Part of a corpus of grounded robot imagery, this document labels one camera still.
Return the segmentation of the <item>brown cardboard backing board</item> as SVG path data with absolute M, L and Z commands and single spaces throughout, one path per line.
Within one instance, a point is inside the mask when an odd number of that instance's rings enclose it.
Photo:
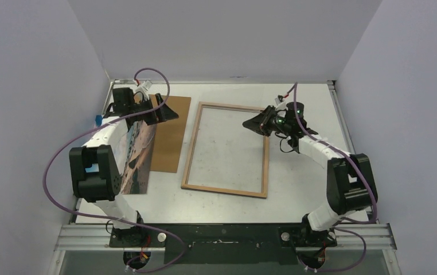
M 137 123 L 129 168 L 146 172 L 178 171 L 190 103 L 190 97 L 171 96 L 167 105 L 179 114 L 178 119 L 155 125 L 147 125 L 144 121 Z

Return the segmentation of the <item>beach landscape photo print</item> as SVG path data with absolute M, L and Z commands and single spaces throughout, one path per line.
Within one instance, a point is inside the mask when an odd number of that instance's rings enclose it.
M 145 194 L 149 182 L 152 150 L 157 126 L 145 121 L 131 125 L 121 120 L 96 131 L 85 143 L 87 147 L 110 145 L 122 176 L 122 194 Z

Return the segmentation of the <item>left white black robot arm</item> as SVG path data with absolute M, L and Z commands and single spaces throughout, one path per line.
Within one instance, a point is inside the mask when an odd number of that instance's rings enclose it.
M 124 165 L 118 164 L 118 159 L 127 156 L 127 152 L 120 150 L 120 142 L 137 122 L 152 126 L 179 117 L 164 103 L 161 94 L 150 98 L 144 89 L 138 92 L 142 98 L 136 101 L 136 92 L 131 88 L 113 89 L 113 101 L 104 113 L 102 128 L 69 152 L 73 193 L 112 220 L 112 245 L 137 247 L 151 238 L 150 230 L 142 227 L 142 216 L 121 193 Z

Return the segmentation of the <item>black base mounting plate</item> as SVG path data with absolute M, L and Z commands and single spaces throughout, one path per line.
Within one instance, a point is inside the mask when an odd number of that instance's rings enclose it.
M 295 265 L 337 246 L 333 230 L 312 231 L 302 223 L 155 223 L 159 230 L 137 228 L 111 232 L 109 247 L 124 248 L 124 259 L 147 263 L 162 256 L 172 264 Z

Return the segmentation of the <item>aluminium front rail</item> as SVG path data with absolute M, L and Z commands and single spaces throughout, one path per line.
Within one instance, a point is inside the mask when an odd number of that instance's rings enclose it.
M 341 224 L 335 230 L 336 249 L 362 249 L 361 235 L 368 250 L 397 250 L 389 224 L 348 225 Z M 140 247 L 112 247 L 111 235 L 104 224 L 71 224 L 61 227 L 55 251 L 132 251 Z

